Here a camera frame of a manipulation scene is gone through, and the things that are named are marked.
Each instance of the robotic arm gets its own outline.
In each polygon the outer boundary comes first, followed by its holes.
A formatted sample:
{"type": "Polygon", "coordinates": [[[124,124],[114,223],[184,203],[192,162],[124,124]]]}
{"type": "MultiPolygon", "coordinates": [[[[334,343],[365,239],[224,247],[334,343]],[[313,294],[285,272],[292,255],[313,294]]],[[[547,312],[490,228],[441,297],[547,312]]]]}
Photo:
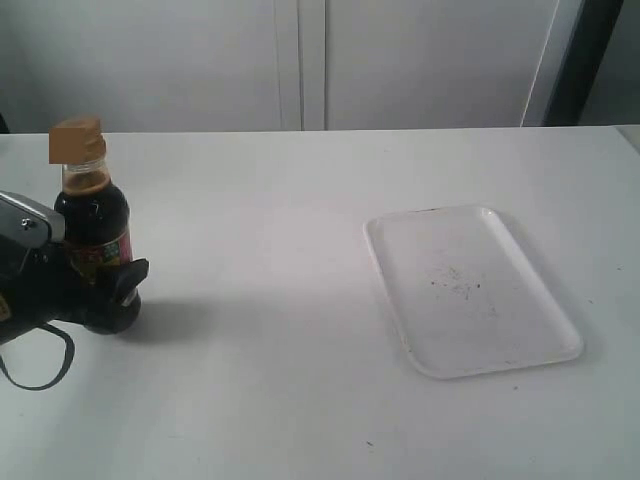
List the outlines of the robotic arm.
{"type": "MultiPolygon", "coordinates": [[[[132,292],[147,277],[149,262],[140,259],[102,267],[92,285],[69,263],[62,244],[64,232],[64,217],[59,213],[21,195],[0,192],[0,346],[42,328],[62,337],[67,357],[72,357],[70,337],[48,325],[49,321],[118,333],[136,319],[140,300],[132,292]]],[[[65,358],[62,376],[70,363],[65,358]]],[[[0,371],[8,377],[1,357],[0,371]]],[[[57,383],[58,377],[43,387],[57,383]]]]}

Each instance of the orange cap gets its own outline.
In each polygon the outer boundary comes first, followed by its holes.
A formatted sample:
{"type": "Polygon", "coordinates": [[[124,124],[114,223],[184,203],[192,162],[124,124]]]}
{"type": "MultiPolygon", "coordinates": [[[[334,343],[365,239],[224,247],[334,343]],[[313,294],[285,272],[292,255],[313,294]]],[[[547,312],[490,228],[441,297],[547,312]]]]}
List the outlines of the orange cap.
{"type": "Polygon", "coordinates": [[[65,120],[49,130],[49,163],[80,165],[107,153],[98,117],[65,120]]]}

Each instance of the soy sauce bottle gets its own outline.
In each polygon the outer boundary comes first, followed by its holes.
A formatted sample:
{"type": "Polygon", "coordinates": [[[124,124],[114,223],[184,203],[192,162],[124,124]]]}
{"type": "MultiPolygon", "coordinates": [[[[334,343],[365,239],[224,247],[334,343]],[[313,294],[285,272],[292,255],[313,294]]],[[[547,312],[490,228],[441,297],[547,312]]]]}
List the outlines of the soy sauce bottle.
{"type": "MultiPolygon", "coordinates": [[[[111,181],[106,153],[97,117],[66,120],[49,131],[49,163],[62,164],[62,191],[54,209],[65,218],[69,261],[91,283],[99,267],[132,260],[129,205],[111,181]]],[[[140,311],[137,290],[122,305],[127,313],[114,319],[117,331],[128,328],[140,311]]]]}

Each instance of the plastic tray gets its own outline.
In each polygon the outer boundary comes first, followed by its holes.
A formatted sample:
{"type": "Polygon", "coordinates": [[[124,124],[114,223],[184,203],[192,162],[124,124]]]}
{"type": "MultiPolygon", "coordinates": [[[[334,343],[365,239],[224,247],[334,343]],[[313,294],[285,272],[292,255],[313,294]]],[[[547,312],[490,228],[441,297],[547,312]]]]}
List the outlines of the plastic tray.
{"type": "Polygon", "coordinates": [[[412,363],[454,378],[571,360],[583,341],[489,208],[387,215],[365,226],[412,363]]]}

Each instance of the table surface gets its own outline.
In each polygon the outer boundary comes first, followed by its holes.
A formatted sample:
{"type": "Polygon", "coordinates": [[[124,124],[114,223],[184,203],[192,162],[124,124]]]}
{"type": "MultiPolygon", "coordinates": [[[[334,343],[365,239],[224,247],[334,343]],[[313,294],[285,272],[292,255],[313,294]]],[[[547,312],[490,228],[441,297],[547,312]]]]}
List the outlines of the table surface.
{"type": "MultiPolygon", "coordinates": [[[[640,156],[612,127],[112,134],[138,323],[43,393],[0,381],[0,477],[636,479],[640,156]],[[455,381],[407,360],[362,226],[500,211],[582,334],[576,361],[455,381]]],[[[0,189],[51,204],[47,137],[0,137],[0,189]]],[[[15,376],[61,359],[33,332],[15,376]]]]}

